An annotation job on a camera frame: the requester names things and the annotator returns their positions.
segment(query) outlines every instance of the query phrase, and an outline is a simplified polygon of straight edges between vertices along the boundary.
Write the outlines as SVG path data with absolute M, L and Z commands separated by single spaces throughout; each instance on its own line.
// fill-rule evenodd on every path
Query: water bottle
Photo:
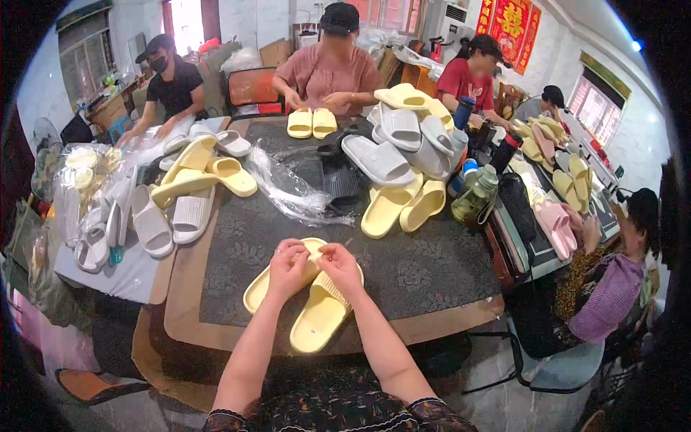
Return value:
M 456 112 L 453 114 L 453 125 L 456 126 L 456 129 L 464 130 L 468 126 L 468 120 L 471 119 L 474 109 L 475 100 L 468 96 L 461 96 Z

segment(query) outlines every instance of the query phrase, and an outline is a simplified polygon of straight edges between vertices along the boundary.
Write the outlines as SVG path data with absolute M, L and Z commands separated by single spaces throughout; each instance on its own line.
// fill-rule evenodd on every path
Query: cardboard box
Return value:
M 292 54 L 290 41 L 285 38 L 273 41 L 259 50 L 264 67 L 277 67 L 288 61 Z

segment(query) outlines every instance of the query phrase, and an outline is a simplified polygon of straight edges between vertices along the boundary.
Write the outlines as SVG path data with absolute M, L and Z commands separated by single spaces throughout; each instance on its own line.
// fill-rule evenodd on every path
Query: chair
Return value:
M 233 120 L 285 115 L 285 98 L 271 85 L 275 73 L 276 68 L 257 68 L 228 74 L 224 93 Z
M 579 344 L 569 350 L 556 353 L 550 357 L 547 363 L 542 364 L 542 360 L 531 358 L 521 348 L 511 317 L 507 319 L 507 327 L 509 328 L 508 332 L 468 333 L 470 337 L 509 338 L 511 340 L 515 369 L 508 377 L 486 386 L 464 391 L 464 395 L 503 384 L 514 378 L 532 391 L 561 394 L 575 393 L 585 386 L 600 368 L 605 352 L 605 342 L 599 344 L 589 344 L 587 342 Z M 523 378 L 522 373 L 524 369 L 535 370 L 538 365 L 542 367 L 530 382 Z
M 494 111 L 501 118 L 510 120 L 513 117 L 513 110 L 520 105 L 525 99 L 525 92 L 520 88 L 511 85 L 499 83 L 499 95 L 497 102 L 494 104 Z

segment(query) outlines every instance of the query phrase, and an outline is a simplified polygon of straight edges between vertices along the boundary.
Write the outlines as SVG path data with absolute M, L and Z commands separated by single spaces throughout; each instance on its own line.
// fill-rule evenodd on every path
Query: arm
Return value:
M 365 292 L 355 257 L 336 243 L 322 246 L 319 251 L 323 255 L 317 264 L 353 307 L 367 360 L 381 389 L 406 405 L 423 397 L 436 397 L 406 346 Z
M 282 241 L 276 248 L 269 267 L 266 297 L 223 370 L 212 410 L 229 409 L 245 417 L 252 414 L 252 403 L 261 396 L 271 359 L 278 314 L 283 304 L 302 288 L 309 254 L 304 244 L 294 238 Z

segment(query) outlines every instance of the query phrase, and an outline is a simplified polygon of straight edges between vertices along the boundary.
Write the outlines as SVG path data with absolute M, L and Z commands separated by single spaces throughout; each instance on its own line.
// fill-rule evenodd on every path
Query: slipper strap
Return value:
M 191 225 L 200 229 L 204 222 L 204 210 L 208 201 L 208 198 L 199 196 L 178 197 L 173 215 L 173 228 L 175 229 L 176 225 Z

